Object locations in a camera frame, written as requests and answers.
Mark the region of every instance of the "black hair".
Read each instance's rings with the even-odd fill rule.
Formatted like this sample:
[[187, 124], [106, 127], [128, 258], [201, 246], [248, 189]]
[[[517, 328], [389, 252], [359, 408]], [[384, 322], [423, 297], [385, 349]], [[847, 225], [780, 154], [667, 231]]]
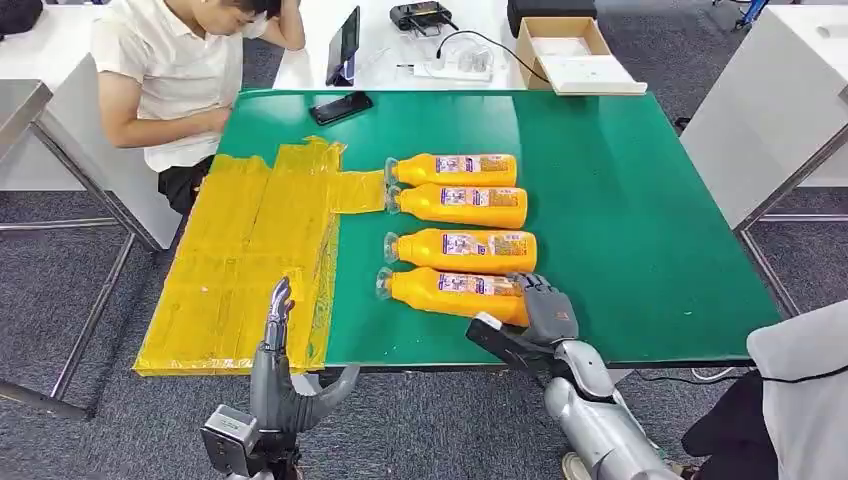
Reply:
[[226, 3], [234, 5], [245, 12], [253, 12], [259, 15], [265, 12], [266, 18], [276, 17], [280, 14], [281, 0], [225, 0]]

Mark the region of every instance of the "green table mat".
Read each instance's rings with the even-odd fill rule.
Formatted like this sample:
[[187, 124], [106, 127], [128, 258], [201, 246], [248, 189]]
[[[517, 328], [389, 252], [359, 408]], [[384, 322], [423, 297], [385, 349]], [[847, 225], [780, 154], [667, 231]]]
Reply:
[[[744, 360], [747, 334], [780, 320], [652, 95], [369, 95], [373, 109], [319, 127], [308, 109], [337, 93], [243, 93], [219, 152], [273, 162], [279, 144], [319, 135], [348, 145], [344, 170], [363, 171], [421, 152], [514, 154], [537, 272], [571, 297], [581, 338], [611, 364]], [[468, 319], [375, 296], [386, 232], [434, 226], [462, 228], [342, 217], [327, 365], [499, 363], [465, 338]]]

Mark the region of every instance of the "plastic bottle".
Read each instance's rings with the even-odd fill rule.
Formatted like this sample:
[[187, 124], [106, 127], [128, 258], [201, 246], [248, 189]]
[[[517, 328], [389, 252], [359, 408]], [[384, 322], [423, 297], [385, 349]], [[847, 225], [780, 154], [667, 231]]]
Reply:
[[506, 277], [443, 273], [428, 267], [377, 273], [377, 296], [394, 298], [427, 312], [473, 317], [487, 312], [511, 325], [527, 326], [521, 290]]
[[432, 155], [420, 153], [412, 158], [386, 159], [386, 183], [412, 186], [468, 185], [479, 187], [514, 187], [518, 164], [513, 155]]
[[389, 232], [383, 251], [386, 263], [403, 260], [454, 272], [532, 272], [536, 268], [536, 237], [510, 230], [427, 228], [401, 237]]
[[444, 187], [432, 183], [408, 190], [391, 186], [386, 210], [436, 222], [521, 228], [527, 218], [527, 192], [520, 188]]

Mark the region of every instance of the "black pants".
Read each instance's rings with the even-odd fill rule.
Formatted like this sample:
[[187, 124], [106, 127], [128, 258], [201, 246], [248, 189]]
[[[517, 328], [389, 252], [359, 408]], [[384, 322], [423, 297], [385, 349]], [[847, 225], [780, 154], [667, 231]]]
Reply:
[[197, 199], [197, 189], [209, 173], [213, 157], [209, 155], [193, 167], [171, 167], [159, 172], [159, 193], [168, 198], [174, 211], [183, 215], [191, 212]]
[[763, 380], [748, 372], [683, 436], [693, 457], [710, 455], [699, 480], [777, 480], [777, 455], [763, 419]]

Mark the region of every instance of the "smartphone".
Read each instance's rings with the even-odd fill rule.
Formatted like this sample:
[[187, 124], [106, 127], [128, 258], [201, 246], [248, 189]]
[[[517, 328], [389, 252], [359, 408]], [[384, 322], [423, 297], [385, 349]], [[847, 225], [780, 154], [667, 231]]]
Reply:
[[365, 92], [353, 92], [326, 105], [312, 107], [309, 109], [309, 114], [312, 115], [318, 125], [327, 125], [354, 113], [368, 110], [373, 106], [374, 102]]

